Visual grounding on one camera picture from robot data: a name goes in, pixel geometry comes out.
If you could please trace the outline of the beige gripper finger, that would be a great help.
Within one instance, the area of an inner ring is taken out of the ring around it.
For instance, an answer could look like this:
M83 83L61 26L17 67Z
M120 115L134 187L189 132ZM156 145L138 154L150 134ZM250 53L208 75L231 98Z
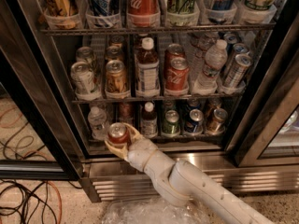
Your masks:
M138 140L141 140L144 138L144 136L137 130L134 126L132 126L129 123L125 123L125 126L127 128L127 131L129 132L129 137L127 138L126 144L128 146L132 145Z
M127 146L123 146L122 148L118 148L118 147L113 147L108 141L105 142L106 147L108 148L108 150L115 154L117 157L123 159L123 160L127 160L128 159L128 147Z

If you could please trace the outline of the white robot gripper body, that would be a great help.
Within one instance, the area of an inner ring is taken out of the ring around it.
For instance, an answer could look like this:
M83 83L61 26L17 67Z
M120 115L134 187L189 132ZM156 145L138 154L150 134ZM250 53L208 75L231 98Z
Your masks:
M139 139L130 145L127 161L140 172L156 173L162 154L163 152L149 139Z

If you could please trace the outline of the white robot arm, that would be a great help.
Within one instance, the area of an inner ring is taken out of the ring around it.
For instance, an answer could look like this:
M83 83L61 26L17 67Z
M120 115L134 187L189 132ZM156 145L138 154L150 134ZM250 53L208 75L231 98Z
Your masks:
M128 123L111 124L105 143L110 152L145 173L156 191L174 206L195 199L226 224L274 224L190 162L171 159Z

